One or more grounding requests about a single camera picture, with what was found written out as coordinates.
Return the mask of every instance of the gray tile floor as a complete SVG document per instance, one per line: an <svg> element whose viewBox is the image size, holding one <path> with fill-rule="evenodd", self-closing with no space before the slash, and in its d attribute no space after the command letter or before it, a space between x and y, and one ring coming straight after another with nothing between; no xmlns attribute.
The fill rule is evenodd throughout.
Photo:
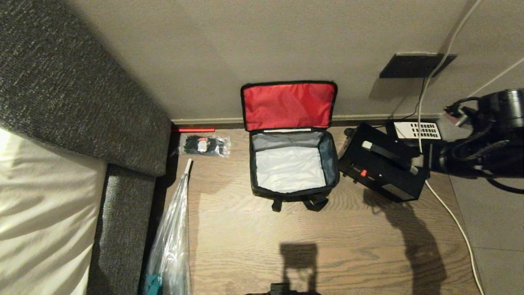
<svg viewBox="0 0 524 295"><path fill-rule="evenodd" d="M524 180L503 180L524 187ZM524 294L524 196L451 177L485 294Z"/></svg>

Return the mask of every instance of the red bag lid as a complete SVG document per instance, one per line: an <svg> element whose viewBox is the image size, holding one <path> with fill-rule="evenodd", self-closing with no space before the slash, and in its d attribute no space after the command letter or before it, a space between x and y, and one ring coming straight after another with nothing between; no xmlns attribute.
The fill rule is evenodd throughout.
<svg viewBox="0 0 524 295"><path fill-rule="evenodd" d="M247 84L241 89L247 131L328 128L337 86L328 81Z"/></svg>

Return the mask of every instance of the beige wall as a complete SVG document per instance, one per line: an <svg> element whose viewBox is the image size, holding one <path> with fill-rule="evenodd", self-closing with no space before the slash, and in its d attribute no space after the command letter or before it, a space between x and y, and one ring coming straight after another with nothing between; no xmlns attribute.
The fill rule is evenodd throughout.
<svg viewBox="0 0 524 295"><path fill-rule="evenodd" d="M239 118L248 82L325 79L337 117L411 113L420 79L378 80L396 52L439 51L473 1L68 0L172 119ZM430 86L439 113L524 57L524 1L484 0ZM524 87L524 62L479 94Z"/></svg>

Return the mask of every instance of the plastic bag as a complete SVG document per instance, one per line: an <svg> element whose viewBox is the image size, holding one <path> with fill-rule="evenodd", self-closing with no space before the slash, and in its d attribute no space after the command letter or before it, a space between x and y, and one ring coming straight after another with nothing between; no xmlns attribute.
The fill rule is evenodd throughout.
<svg viewBox="0 0 524 295"><path fill-rule="evenodd" d="M231 138L217 134L180 134L179 154L200 154L229 157Z"/></svg>
<svg viewBox="0 0 524 295"><path fill-rule="evenodd" d="M158 226L146 269L144 295L190 295L188 178L191 159Z"/></svg>

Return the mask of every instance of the teal object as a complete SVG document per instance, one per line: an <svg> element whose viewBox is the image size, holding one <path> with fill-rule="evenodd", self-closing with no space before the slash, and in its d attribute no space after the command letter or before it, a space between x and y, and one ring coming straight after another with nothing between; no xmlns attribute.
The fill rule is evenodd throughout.
<svg viewBox="0 0 524 295"><path fill-rule="evenodd" d="M146 294L162 295L162 280L160 279L160 275L158 273L147 276Z"/></svg>

